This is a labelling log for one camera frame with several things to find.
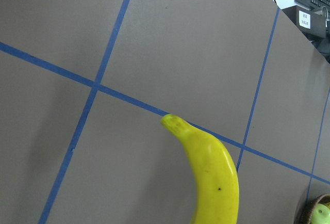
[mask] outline plastic banana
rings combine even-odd
[[[161,123],[182,143],[195,177],[197,203],[190,224],[235,224],[238,178],[225,146],[178,116],[165,115]]]

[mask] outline green apple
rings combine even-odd
[[[311,224],[330,224],[330,209],[318,203],[313,210]]]

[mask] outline white label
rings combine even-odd
[[[299,11],[299,25],[310,29],[310,15],[303,11]]]

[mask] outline brown basket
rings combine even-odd
[[[311,216],[313,214],[313,210],[315,209],[318,203],[328,203],[330,202],[330,194],[320,195],[318,198],[310,201],[302,210],[300,215],[299,224],[310,224]]]

